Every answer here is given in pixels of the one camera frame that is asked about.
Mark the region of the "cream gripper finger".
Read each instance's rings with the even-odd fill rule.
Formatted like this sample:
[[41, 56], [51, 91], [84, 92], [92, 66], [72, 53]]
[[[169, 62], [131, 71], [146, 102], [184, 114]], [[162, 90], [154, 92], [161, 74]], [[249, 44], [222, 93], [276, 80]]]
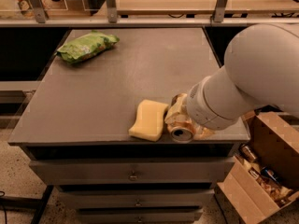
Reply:
[[172, 99], [171, 106], [164, 119], [166, 124], [173, 125], [175, 122], [184, 122], [187, 120], [186, 97], [186, 93], [181, 93]]
[[195, 135], [193, 136], [194, 140], [202, 140], [213, 135], [215, 132], [204, 126], [197, 125], [195, 127]]

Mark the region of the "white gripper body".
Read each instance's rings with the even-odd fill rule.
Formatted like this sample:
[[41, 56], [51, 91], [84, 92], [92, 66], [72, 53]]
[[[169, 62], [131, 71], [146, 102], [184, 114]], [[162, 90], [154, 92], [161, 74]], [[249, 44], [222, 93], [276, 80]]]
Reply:
[[209, 107], [204, 94], [204, 87], [209, 80], [210, 77], [205, 77], [190, 89], [186, 98], [186, 111], [196, 124], [214, 131], [224, 130], [234, 125], [237, 119], [225, 119]]

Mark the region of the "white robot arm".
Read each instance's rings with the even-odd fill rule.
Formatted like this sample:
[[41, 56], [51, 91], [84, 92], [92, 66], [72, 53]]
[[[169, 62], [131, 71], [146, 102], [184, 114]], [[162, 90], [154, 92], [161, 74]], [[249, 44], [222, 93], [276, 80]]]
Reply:
[[165, 123], [174, 141], [188, 143], [205, 128], [226, 129], [267, 105], [299, 116], [298, 24], [256, 24], [241, 31], [216, 73], [174, 97]]

